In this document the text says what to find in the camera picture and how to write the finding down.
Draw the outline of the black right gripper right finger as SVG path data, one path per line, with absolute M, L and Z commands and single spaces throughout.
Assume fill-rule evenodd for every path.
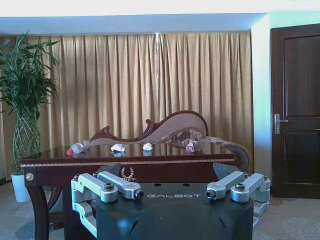
M 250 175 L 236 166 L 222 163 L 213 163 L 213 171 L 218 181 L 207 184 L 206 197 L 219 200 L 230 193 L 230 198 L 236 203 L 246 203 L 252 199 L 253 227 L 256 228 L 262 215 L 269 209 L 271 181 L 263 174 Z

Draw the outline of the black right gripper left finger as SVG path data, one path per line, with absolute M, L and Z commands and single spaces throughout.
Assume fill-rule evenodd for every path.
M 109 171 L 76 174 L 70 185 L 72 209 L 78 212 L 80 222 L 94 237 L 97 237 L 97 220 L 88 201 L 113 203 L 119 194 L 129 200 L 144 196 L 139 183 L 127 181 Z

